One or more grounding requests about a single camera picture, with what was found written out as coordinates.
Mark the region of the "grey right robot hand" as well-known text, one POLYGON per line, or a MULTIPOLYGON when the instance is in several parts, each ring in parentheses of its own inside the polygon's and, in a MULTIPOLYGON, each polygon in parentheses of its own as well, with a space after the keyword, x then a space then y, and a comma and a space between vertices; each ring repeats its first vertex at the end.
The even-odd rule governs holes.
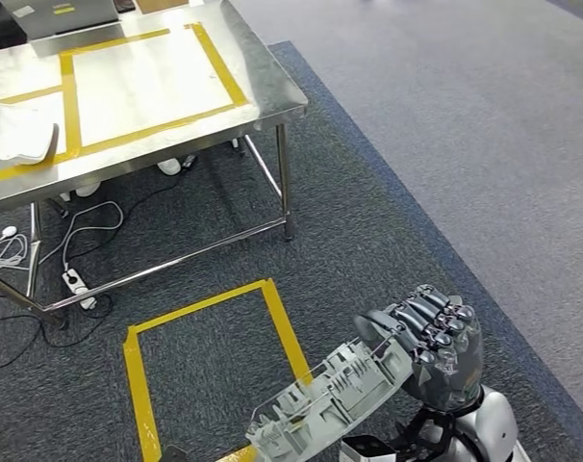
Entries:
POLYGON ((457 411, 480 393, 483 340, 476 310, 459 295, 421 284, 405 298, 355 317, 359 337, 379 359, 398 344, 412 373, 402 389, 437 411, 457 411))

